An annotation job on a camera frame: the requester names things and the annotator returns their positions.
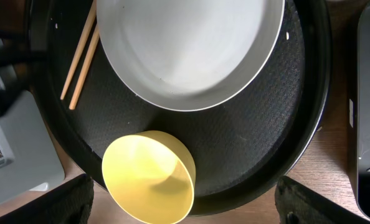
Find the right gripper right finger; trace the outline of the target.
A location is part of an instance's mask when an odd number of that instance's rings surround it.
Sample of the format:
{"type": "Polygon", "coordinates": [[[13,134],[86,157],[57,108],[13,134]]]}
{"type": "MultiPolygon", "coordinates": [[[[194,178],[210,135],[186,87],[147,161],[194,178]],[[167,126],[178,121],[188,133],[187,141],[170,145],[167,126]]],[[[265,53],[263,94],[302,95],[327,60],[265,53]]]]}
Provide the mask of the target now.
{"type": "Polygon", "coordinates": [[[277,182],[275,206],[280,224],[370,224],[287,176],[277,182]]]}

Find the yellow bowl with food scraps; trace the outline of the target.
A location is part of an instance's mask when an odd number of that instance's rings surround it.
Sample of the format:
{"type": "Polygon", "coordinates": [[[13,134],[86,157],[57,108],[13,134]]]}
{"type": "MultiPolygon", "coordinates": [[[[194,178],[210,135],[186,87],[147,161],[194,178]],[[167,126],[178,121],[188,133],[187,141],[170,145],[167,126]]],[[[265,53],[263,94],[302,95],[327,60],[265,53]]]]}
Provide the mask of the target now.
{"type": "Polygon", "coordinates": [[[114,140],[103,155],[102,174],[113,200],[143,223],[178,223],[192,209],[195,162],[168,133],[145,131],[114,140]]]}

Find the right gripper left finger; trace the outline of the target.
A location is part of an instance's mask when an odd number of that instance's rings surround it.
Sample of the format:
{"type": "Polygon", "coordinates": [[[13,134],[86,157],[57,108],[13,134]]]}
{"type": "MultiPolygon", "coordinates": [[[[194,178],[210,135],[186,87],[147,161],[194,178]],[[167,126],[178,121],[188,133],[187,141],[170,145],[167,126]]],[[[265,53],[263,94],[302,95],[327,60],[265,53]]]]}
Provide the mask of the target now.
{"type": "Polygon", "coordinates": [[[87,174],[0,217],[0,224],[87,223],[94,198],[94,181],[87,174]]]}

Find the grey round plate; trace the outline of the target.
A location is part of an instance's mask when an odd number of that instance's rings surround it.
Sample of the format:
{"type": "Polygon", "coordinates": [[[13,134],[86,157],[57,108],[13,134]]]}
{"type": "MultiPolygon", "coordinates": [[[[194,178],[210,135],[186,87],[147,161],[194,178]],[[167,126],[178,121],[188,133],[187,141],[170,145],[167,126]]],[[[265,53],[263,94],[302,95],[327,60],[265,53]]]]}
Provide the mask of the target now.
{"type": "Polygon", "coordinates": [[[107,59],[143,100],[200,111],[240,93],[280,34],[285,0],[98,0],[107,59]]]}

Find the wooden chopstick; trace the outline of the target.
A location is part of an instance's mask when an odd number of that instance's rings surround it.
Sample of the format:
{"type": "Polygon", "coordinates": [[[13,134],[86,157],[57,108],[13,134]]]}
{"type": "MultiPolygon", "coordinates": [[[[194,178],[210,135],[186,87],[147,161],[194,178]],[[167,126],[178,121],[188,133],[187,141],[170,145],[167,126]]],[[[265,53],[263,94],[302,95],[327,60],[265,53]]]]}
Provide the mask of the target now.
{"type": "Polygon", "coordinates": [[[82,52],[84,50],[85,44],[87,42],[89,33],[92,29],[94,20],[96,18],[96,12],[97,12],[96,8],[97,8],[96,7],[96,1],[93,1],[92,5],[91,5],[91,8],[89,10],[87,19],[85,21],[85,25],[83,27],[80,39],[78,41],[77,48],[76,48],[76,51],[74,53],[74,57],[72,59],[72,63],[70,65],[69,72],[67,74],[67,77],[66,77],[66,80],[65,80],[65,83],[64,83],[63,90],[61,92],[61,96],[60,96],[61,100],[63,100],[66,96],[67,90],[69,89],[69,86],[70,86],[70,82],[72,81],[74,72],[77,68],[78,62],[80,60],[80,57],[81,57],[82,52]]]}
{"type": "Polygon", "coordinates": [[[85,83],[85,79],[87,77],[88,70],[90,68],[90,64],[92,62],[93,55],[95,53],[95,49],[97,48],[99,38],[100,38],[99,27],[98,27],[98,25],[96,25],[95,29],[94,29],[94,32],[93,32],[93,35],[92,35],[92,39],[91,39],[90,44],[88,46],[88,50],[87,50],[85,59],[83,61],[82,69],[80,71],[80,75],[78,77],[78,81],[77,81],[77,84],[75,86],[75,90],[74,90],[72,99],[71,99],[70,104],[69,104],[69,109],[70,110],[74,110],[76,105],[77,105],[78,99],[79,99],[80,94],[82,92],[83,85],[85,83]]]}

